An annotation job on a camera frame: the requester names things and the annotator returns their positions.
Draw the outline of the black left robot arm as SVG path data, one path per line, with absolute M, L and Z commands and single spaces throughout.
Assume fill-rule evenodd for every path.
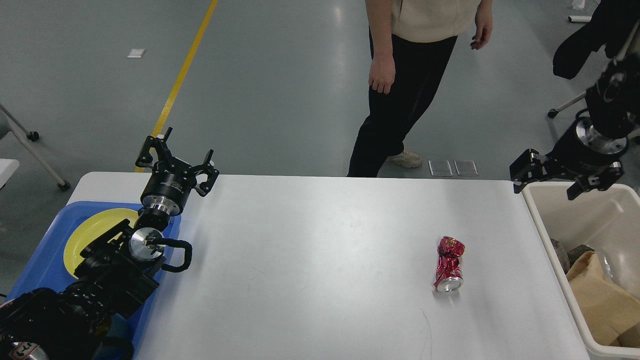
M 202 164 L 172 155 L 167 139 L 147 136 L 135 166 L 151 170 L 135 223 L 121 219 L 93 239 L 74 270 L 77 280 L 63 291 L 40 287 L 1 306 L 3 360 L 96 360 L 108 347 L 131 360 L 131 340 L 110 336 L 114 315 L 130 318 L 159 287 L 158 271 L 189 269 L 192 244 L 165 237 L 171 218 L 182 214 L 195 191 L 205 197 L 220 174 L 210 149 Z

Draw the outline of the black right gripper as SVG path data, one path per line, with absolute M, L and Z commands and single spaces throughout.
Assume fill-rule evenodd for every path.
M 590 117 L 577 117 L 546 155 L 529 148 L 509 166 L 513 192 L 528 184 L 552 179 L 571 180 L 567 200 L 590 191 L 608 191 L 624 175 L 620 158 L 629 149 L 626 137 L 611 139 L 599 133 Z

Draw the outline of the walking person's left hand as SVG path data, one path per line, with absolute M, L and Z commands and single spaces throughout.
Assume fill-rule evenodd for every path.
M 479 8 L 476 11 L 474 23 L 476 32 L 471 38 L 470 48 L 477 51 L 490 42 L 494 28 L 492 9 L 488 7 Z

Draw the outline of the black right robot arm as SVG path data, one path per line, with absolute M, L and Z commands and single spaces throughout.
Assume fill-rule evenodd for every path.
M 509 167 L 515 194 L 530 183 L 572 181 L 572 201 L 590 191 L 608 191 L 623 175 L 621 157 L 639 123 L 639 57 L 612 60 L 585 92 L 586 108 L 545 155 L 529 148 Z

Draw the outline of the walking person's right hand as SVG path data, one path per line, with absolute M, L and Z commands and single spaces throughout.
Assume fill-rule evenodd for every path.
M 368 84 L 372 91 L 389 95 L 395 82 L 396 68 L 392 55 L 374 55 L 371 60 Z

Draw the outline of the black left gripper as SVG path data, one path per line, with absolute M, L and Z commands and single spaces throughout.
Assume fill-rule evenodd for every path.
M 175 173 L 174 157 L 167 146 L 172 131 L 169 126 L 162 136 L 146 137 L 135 160 L 135 170 L 151 171 L 140 198 L 142 205 L 175 217 L 185 210 L 191 191 L 202 198 L 212 191 L 220 171 L 214 166 L 214 150 L 210 149 L 201 164 Z

